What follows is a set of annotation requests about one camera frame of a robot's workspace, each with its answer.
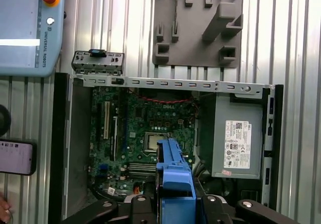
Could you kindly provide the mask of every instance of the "phone screen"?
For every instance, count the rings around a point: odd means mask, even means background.
[[[33,145],[0,140],[0,172],[29,175]]]

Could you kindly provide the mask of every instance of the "gray 3d-printed holder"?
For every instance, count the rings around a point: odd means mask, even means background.
[[[155,0],[153,63],[238,67],[242,3],[243,0]]]

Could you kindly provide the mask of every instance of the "power supply label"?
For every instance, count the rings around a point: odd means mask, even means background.
[[[225,122],[224,168],[250,169],[251,134],[248,121]]]

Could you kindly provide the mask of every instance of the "barcode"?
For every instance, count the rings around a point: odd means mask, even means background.
[[[235,128],[236,128],[237,130],[241,130],[241,129],[243,128],[242,123],[236,123],[236,124],[235,124]]]

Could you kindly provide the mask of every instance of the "smartphone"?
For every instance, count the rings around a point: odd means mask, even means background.
[[[32,175],[36,171],[36,165],[36,144],[0,139],[0,172]]]

